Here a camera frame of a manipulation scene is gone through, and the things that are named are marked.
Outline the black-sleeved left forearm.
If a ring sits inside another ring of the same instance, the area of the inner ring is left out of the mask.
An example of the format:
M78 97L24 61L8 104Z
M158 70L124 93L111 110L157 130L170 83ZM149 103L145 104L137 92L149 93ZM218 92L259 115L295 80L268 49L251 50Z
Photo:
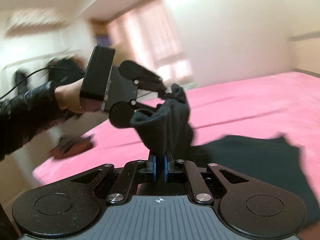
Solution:
M50 81L1 102L1 160L36 135L74 116L71 111L59 108L55 88Z

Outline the left hand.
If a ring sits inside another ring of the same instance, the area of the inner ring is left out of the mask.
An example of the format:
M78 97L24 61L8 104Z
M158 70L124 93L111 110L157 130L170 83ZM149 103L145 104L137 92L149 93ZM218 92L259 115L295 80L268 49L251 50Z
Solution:
M92 112L80 104L80 89L83 80L84 78L55 88L54 95L59 109L67 109L73 113Z

